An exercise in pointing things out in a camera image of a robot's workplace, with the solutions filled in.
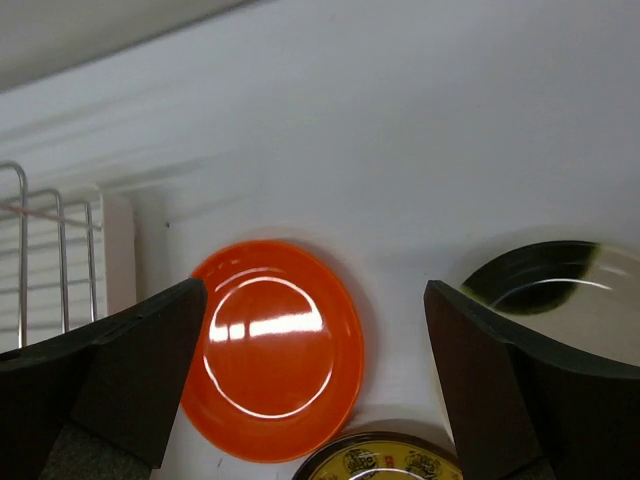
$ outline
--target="plate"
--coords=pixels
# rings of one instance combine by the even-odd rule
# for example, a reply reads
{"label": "plate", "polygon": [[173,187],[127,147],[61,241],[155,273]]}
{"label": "plate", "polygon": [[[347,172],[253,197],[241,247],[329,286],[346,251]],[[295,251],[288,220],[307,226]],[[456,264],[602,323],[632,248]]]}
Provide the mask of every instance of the plate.
{"label": "plate", "polygon": [[462,291],[574,348],[640,366],[640,259],[609,245],[554,241],[501,255]]}
{"label": "plate", "polygon": [[233,245],[193,276],[207,312],[182,397],[211,443],[275,463],[327,442],[362,382],[364,345],[340,280],[306,251],[279,241]]}
{"label": "plate", "polygon": [[359,433],[312,455],[293,480],[462,480],[452,455],[412,435]]}

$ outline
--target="dish rack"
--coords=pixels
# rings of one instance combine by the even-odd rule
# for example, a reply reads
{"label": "dish rack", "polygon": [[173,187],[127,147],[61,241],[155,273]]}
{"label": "dish rack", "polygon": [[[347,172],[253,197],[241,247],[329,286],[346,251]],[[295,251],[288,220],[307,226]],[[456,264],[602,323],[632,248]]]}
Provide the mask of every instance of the dish rack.
{"label": "dish rack", "polygon": [[2,185],[11,177],[0,199],[0,353],[135,304],[129,202],[97,187],[30,190],[20,165],[0,163]]}

